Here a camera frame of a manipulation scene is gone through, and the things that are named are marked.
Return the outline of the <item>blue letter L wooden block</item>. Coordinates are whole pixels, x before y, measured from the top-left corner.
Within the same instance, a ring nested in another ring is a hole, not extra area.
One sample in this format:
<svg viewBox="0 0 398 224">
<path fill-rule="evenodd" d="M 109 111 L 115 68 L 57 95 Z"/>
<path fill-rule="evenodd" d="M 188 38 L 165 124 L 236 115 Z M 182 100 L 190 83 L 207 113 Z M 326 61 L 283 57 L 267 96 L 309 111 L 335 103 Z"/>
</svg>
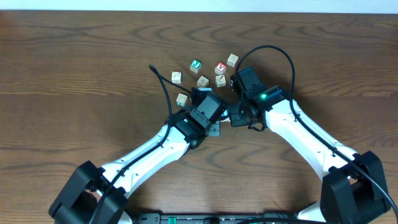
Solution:
<svg viewBox="0 0 398 224">
<path fill-rule="evenodd" d="M 230 119 L 229 119 L 228 116 L 225 116 L 225 117 L 221 120 L 221 122 L 229 122 L 229 121 L 230 121 Z"/>
</svg>

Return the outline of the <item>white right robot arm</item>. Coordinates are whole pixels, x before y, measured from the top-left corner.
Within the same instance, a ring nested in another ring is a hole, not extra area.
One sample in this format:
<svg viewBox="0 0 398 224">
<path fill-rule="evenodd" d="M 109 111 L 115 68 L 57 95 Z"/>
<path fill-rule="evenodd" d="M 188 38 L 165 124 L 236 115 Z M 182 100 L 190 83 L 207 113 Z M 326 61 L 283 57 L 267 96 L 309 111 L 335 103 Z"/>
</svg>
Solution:
<svg viewBox="0 0 398 224">
<path fill-rule="evenodd" d="M 231 125 L 254 129 L 261 123 L 285 139 L 322 182 L 321 199 L 299 211 L 303 222 L 369 223 L 397 206 L 388 194 L 381 160 L 357 153 L 310 119 L 290 94 L 278 86 L 237 91 L 229 107 Z"/>
</svg>

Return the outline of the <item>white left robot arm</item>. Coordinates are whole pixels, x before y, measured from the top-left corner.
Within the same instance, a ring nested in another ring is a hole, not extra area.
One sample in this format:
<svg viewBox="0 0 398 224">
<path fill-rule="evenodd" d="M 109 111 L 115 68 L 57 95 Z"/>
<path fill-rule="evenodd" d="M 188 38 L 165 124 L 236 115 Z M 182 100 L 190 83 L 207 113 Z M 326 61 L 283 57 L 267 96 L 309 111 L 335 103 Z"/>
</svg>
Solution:
<svg viewBox="0 0 398 224">
<path fill-rule="evenodd" d="M 129 154 L 96 167 L 78 166 L 49 208 L 55 223 L 132 223 L 128 198 L 161 168 L 219 136 L 223 115 L 194 109 L 173 114 L 159 132 Z"/>
</svg>

